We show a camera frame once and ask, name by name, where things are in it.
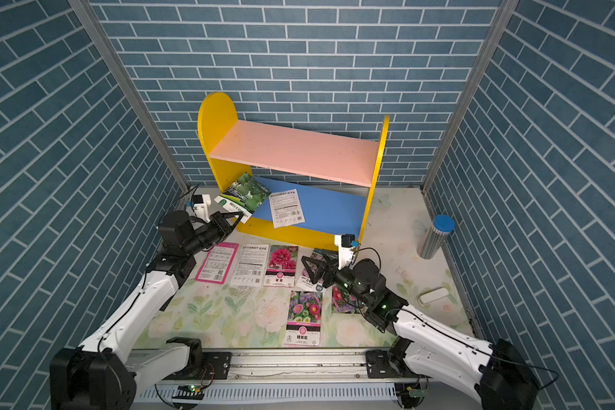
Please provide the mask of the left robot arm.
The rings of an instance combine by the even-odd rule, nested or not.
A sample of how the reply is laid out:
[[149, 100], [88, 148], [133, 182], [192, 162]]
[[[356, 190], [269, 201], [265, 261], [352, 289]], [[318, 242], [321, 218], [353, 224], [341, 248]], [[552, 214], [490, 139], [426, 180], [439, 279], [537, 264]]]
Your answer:
[[51, 360], [51, 408], [128, 409], [168, 376], [205, 376], [209, 368], [197, 338], [170, 338], [147, 354], [133, 347], [188, 280], [196, 254], [223, 243], [243, 217], [215, 212], [203, 220], [184, 210], [165, 215], [158, 226], [162, 247], [133, 292], [77, 348], [63, 348]]

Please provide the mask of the white text seed packet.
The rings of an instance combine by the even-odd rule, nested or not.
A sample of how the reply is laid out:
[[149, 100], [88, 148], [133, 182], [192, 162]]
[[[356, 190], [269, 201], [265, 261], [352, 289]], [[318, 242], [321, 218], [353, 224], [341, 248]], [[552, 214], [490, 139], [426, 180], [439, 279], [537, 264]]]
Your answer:
[[269, 244], [246, 244], [237, 253], [231, 286], [262, 287], [268, 264]]

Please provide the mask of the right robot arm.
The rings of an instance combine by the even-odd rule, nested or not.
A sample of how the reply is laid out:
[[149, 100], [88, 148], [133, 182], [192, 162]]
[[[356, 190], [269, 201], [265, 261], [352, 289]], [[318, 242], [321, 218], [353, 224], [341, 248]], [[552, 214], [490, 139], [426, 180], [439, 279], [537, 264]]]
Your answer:
[[398, 372], [434, 378], [484, 409], [534, 407], [543, 386], [509, 341], [491, 343], [466, 336], [428, 317], [390, 290], [370, 259], [342, 265], [327, 253], [318, 259], [304, 256], [302, 264], [312, 282], [346, 292], [367, 322], [396, 336], [388, 359]]

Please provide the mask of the green gourd seed packet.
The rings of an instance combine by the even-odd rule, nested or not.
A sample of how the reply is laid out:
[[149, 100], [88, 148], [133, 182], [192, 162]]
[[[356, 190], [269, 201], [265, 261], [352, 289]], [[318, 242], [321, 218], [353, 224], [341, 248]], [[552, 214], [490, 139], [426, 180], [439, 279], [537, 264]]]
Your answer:
[[245, 223], [270, 195], [271, 191], [264, 184], [244, 173], [220, 193], [215, 201], [229, 213], [241, 212], [242, 222]]

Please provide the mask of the small chrysanthemum seed packet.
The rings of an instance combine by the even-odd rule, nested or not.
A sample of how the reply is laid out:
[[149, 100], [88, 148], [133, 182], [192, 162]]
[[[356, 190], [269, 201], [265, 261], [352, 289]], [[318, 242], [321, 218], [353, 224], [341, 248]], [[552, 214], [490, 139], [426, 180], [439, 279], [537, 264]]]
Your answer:
[[333, 314], [360, 314], [360, 304], [345, 290], [332, 287], [331, 311]]

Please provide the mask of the purple flower seed packet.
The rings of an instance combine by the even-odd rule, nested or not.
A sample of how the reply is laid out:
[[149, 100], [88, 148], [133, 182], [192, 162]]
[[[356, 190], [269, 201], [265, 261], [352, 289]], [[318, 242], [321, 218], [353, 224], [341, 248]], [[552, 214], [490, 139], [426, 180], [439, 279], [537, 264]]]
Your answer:
[[[323, 250], [322, 249], [314, 249], [309, 258], [324, 261]], [[315, 291], [315, 292], [323, 292], [323, 280], [321, 279], [317, 284], [313, 284], [311, 278], [309, 276], [309, 270], [305, 268], [304, 264], [301, 260], [298, 261], [300, 263], [300, 267], [302, 268], [302, 272], [300, 275], [297, 275], [297, 281], [295, 284], [296, 290], [301, 291]]]

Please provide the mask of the pink-bordered seed packet back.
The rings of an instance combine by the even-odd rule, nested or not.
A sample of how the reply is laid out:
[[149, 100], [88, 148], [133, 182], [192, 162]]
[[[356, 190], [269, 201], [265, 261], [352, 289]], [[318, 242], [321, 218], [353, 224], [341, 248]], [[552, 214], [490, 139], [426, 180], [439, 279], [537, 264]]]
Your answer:
[[239, 245], [222, 243], [215, 245], [201, 265], [195, 280], [197, 282], [223, 285], [234, 263]]

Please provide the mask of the white text packet shelf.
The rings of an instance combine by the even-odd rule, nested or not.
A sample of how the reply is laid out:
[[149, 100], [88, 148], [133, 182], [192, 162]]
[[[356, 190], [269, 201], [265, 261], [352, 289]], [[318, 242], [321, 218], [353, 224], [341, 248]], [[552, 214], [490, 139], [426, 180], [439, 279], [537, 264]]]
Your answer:
[[272, 193], [268, 200], [275, 229], [292, 227], [306, 221], [297, 189]]

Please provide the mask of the hollyhock magenta flower packet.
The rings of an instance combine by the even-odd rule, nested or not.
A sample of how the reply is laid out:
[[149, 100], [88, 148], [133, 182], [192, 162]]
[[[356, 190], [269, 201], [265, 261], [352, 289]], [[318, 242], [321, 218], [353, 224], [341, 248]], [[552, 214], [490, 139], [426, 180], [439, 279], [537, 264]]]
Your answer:
[[297, 275], [299, 248], [293, 245], [272, 245], [263, 285], [267, 287], [293, 288]]

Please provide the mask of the chrysanthemum packet pink band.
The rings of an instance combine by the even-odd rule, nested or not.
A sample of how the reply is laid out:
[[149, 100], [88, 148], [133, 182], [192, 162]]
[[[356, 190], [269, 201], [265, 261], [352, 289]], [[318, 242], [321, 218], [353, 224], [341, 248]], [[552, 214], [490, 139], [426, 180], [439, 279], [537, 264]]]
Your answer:
[[320, 343], [323, 295], [316, 291], [290, 294], [285, 326], [286, 346], [317, 347]]

